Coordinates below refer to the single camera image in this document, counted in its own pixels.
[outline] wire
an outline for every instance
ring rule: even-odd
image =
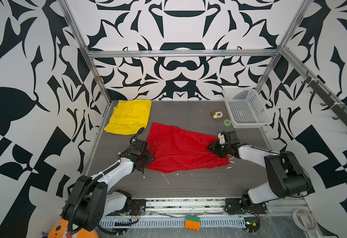
[[[90,181],[90,183],[88,185],[86,185],[86,187],[82,190],[82,192],[80,193],[80,195],[77,198],[76,204],[73,208],[73,211],[71,212],[70,216],[69,216],[69,220],[68,220],[68,233],[73,235],[76,234],[77,232],[79,232],[82,227],[79,226],[76,229],[73,230],[73,220],[76,216],[77,213],[77,209],[79,207],[79,205],[81,204],[82,200],[84,199],[85,195],[87,194],[87,192],[89,192],[89,190],[93,187],[93,185],[100,179],[102,178],[102,176],[104,174],[109,173],[110,171],[112,171],[113,169],[115,169],[118,165],[120,165],[121,163],[116,163],[114,164],[112,167],[110,167],[109,169],[106,169],[102,174],[98,175],[97,177],[95,177],[94,179],[92,179]]]
[[[137,207],[135,207],[135,205],[132,205],[132,206],[130,207],[130,209],[132,209],[133,207],[135,208],[135,213],[134,213],[134,214],[138,215],[138,214],[139,214],[139,213],[137,213],[138,208],[137,208]]]
[[[150,212],[150,216],[152,216],[152,214],[158,214],[160,216],[172,217],[172,218],[185,217],[185,216],[171,216],[171,215],[163,214],[163,213],[159,213],[159,212]]]
[[[145,131],[145,128],[144,128],[144,127],[141,127],[141,128],[138,130],[138,132],[137,132],[135,135],[133,135],[133,136],[131,137],[131,139],[130,139],[130,146],[129,146],[126,150],[124,150],[121,154],[124,154],[125,152],[127,152],[129,149],[131,149],[131,148],[135,145],[135,141],[137,141],[138,135],[139,135],[140,133],[142,133],[143,131]]]
[[[306,197],[306,196],[308,196],[308,195],[310,194],[310,193],[308,193],[308,191],[311,191],[312,188],[313,188],[312,183],[311,183],[311,177],[310,177],[310,175],[308,174],[308,172],[303,168],[303,166],[301,166],[296,160],[294,160],[294,159],[288,157],[287,155],[285,155],[285,154],[282,153],[282,152],[275,152],[275,151],[271,151],[271,150],[265,150],[265,149],[262,149],[262,148],[255,147],[254,145],[250,145],[250,147],[251,147],[251,148],[258,149],[258,150],[263,150],[263,151],[266,151],[266,152],[269,152],[269,153],[274,153],[274,154],[283,155],[283,156],[287,157],[288,159],[294,161],[294,162],[295,162],[297,165],[299,165],[299,166],[302,168],[302,170],[307,174],[307,177],[308,177],[308,179],[310,180],[311,187],[310,187],[309,190],[307,190],[307,194],[306,194],[306,195],[302,195],[302,196],[288,196],[288,197],[291,197],[291,198],[303,198],[303,197]]]
[[[139,218],[136,216],[137,220],[136,221],[131,221],[129,218],[130,222],[129,223],[120,223],[120,222],[114,222],[114,226],[131,226],[139,221]]]
[[[230,206],[230,207],[233,207],[233,205],[232,205],[231,203],[226,203],[226,204],[225,204],[224,211],[225,211],[226,213],[235,212],[235,211],[237,211],[237,210],[241,210],[241,209],[242,209],[241,207],[238,207],[238,208],[236,208],[236,209],[227,211],[226,208],[229,207],[229,206]]]
[[[246,212],[246,213],[250,213],[250,214],[254,215],[254,216],[257,218],[257,220],[255,221],[255,223],[258,223],[258,225],[260,224],[260,219],[257,217],[256,214],[254,214],[254,213],[252,213],[252,212],[247,212],[247,211],[245,211],[245,210],[241,210],[241,212]]]
[[[105,230],[105,228],[103,228],[102,226],[100,226],[99,224],[97,225],[97,228],[104,232],[105,234],[108,234],[108,235],[123,235],[127,232],[128,229],[122,229],[123,231],[122,232],[119,232],[119,231],[108,231],[108,230]]]

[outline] tape roll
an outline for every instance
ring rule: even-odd
[[[225,126],[230,126],[230,125],[232,125],[232,122],[229,119],[225,119],[224,120],[224,125]]]

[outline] orange toy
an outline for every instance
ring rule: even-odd
[[[68,233],[68,221],[61,219],[49,232],[48,238],[98,238],[98,234],[95,230],[81,229],[76,234],[71,235]]]

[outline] white plastic basket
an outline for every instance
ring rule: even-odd
[[[259,128],[272,123],[271,115],[254,88],[226,88],[223,94],[234,128]]]

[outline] white debris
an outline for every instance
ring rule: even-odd
[[[166,177],[164,176],[164,174],[162,173],[162,172],[160,172],[162,175],[163,175],[163,177],[166,179]],[[166,181],[167,181],[167,183],[168,184],[170,184],[169,182],[168,182],[168,180],[166,179]]]

